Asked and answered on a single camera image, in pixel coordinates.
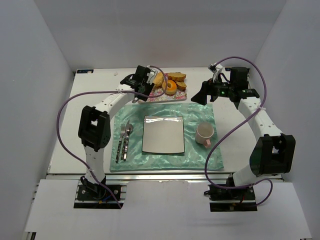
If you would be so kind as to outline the long yellow bread loaf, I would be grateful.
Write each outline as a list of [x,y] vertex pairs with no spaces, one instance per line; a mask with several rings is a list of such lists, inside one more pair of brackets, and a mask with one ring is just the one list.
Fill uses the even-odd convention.
[[164,75],[161,72],[158,72],[153,80],[154,88],[160,88],[165,80]]

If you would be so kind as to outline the metal serving tongs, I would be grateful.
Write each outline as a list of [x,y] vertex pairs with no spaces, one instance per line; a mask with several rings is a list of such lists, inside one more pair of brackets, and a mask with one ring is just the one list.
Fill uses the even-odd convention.
[[135,98],[131,101],[131,103],[132,103],[132,104],[135,104],[135,103],[137,103],[139,100],[140,100],[140,99],[139,99],[138,97],[135,97]]

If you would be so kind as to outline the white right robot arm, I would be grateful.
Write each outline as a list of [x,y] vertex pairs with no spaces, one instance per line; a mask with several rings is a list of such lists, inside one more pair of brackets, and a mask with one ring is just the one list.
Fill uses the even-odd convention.
[[249,88],[249,69],[228,67],[229,79],[225,78],[222,65],[215,64],[209,69],[213,77],[202,83],[200,91],[191,101],[204,106],[208,96],[210,102],[218,97],[228,98],[245,117],[245,123],[249,124],[256,139],[249,164],[229,176],[227,187],[240,189],[254,185],[266,176],[288,173],[293,162],[296,140],[274,124],[258,92]]

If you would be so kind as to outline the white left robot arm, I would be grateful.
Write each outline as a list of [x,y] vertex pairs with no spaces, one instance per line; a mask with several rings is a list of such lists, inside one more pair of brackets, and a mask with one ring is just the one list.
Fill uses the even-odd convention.
[[146,101],[154,87],[156,70],[138,66],[132,76],[125,77],[114,93],[94,106],[82,109],[78,136],[85,151],[85,162],[89,168],[81,183],[98,192],[100,183],[106,182],[104,172],[104,148],[111,139],[111,119],[128,102],[134,99]]

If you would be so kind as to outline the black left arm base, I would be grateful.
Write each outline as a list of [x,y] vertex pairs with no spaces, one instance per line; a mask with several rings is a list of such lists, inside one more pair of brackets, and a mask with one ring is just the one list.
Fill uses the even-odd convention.
[[124,204],[125,186],[120,184],[102,184],[107,186],[110,191],[97,183],[89,182],[84,176],[78,183],[73,208],[74,209],[112,209],[119,210]]

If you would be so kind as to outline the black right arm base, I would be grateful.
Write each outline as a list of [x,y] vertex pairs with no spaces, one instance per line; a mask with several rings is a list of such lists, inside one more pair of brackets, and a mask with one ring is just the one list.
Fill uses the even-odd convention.
[[252,187],[224,189],[210,184],[203,195],[209,197],[211,212],[256,212],[258,210]]

